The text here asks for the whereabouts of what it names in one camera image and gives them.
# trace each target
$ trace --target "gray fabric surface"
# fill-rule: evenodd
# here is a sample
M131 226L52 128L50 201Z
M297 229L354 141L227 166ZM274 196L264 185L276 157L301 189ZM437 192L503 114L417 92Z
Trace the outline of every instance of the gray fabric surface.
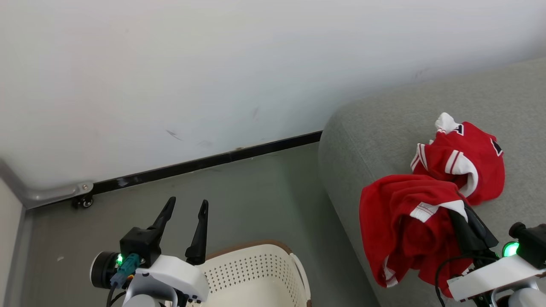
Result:
M378 286L360 236L359 199L364 186L390 174L411 173L418 142L435 135L447 112L497 136L505 151L503 194L475 211L501 242L517 221L546 222L546 58L462 79L424 84L368 98L336 112L319 148L323 184L382 307L438 306L434 287L411 271L395 287ZM469 302L446 301L448 306Z

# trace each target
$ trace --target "metal bracket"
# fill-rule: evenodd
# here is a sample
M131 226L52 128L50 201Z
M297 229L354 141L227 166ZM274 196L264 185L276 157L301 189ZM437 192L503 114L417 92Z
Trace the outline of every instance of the metal bracket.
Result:
M66 185L48 190L34 190L27 187L13 170L0 158L0 179L3 179L6 185L13 191L19 201L26 209L32 209L39 206L58 202L68 198L87 194L93 189L93 183L90 181L78 184Z

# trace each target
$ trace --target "green indicator light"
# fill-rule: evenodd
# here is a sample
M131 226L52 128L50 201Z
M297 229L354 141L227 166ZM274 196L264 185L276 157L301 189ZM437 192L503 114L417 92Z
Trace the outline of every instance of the green indicator light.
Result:
M123 263L123 256L121 256L121 254L117 255L116 263L117 265L121 265Z
M508 256L515 255L516 251L518 250L518 247L519 247L518 242L508 242L502 248L502 257L508 257Z

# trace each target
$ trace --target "white plastic basket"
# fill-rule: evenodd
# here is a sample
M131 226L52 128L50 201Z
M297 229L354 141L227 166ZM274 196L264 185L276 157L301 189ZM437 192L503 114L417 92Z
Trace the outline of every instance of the white plastic basket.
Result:
M282 243L261 241L221 251L199 268L209 282L209 298L190 307L311 307L304 267Z

